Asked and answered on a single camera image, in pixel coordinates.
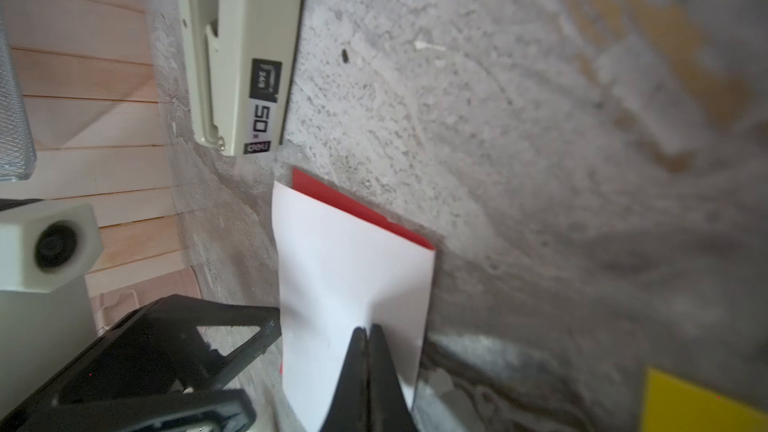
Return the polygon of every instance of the gray stone surface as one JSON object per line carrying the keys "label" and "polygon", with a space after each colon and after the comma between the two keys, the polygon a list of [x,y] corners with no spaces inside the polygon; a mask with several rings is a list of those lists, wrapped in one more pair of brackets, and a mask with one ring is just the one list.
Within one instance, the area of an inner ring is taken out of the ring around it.
{"label": "gray stone surface", "polygon": [[[176,0],[148,0],[203,295],[277,304],[271,185],[298,166],[434,241],[429,339],[511,388],[565,384],[597,430],[637,429],[648,365],[768,408],[768,7],[648,1],[685,4],[700,66],[750,85],[728,127],[639,16],[595,45],[568,0],[305,0],[282,147],[225,158],[191,139]],[[300,430],[279,363],[239,381]]]}

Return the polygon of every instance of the wooden plank wall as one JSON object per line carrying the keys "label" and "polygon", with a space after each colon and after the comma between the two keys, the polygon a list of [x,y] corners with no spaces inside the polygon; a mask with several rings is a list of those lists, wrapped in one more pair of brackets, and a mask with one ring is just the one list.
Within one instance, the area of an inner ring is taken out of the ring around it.
{"label": "wooden plank wall", "polygon": [[32,178],[0,184],[0,197],[91,203],[104,242],[86,276],[94,304],[130,287],[195,294],[180,270],[143,0],[0,4],[38,150]]}

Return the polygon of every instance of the camera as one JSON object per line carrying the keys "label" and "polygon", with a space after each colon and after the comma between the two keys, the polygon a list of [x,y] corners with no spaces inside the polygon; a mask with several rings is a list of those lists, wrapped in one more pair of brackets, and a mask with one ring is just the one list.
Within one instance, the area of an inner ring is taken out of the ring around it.
{"label": "camera", "polygon": [[51,292],[103,250],[90,204],[0,200],[0,290]]}

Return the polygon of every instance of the white fold edge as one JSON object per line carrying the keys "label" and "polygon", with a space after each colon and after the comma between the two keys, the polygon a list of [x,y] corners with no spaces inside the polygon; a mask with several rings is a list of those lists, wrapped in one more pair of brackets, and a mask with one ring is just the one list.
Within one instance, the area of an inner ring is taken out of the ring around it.
{"label": "white fold edge", "polygon": [[275,182],[283,389],[308,432],[325,421],[356,327],[381,324],[413,405],[435,251]]}

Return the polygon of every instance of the white scratch mark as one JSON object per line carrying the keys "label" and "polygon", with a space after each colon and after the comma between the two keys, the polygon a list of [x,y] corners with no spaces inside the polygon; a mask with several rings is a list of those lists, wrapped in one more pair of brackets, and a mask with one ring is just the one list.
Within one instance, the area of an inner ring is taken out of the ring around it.
{"label": "white scratch mark", "polygon": [[416,50],[432,49],[432,50],[438,50],[440,52],[446,51],[445,46],[435,45],[434,43],[424,42],[423,40],[415,40],[413,42],[413,46],[416,48]]}

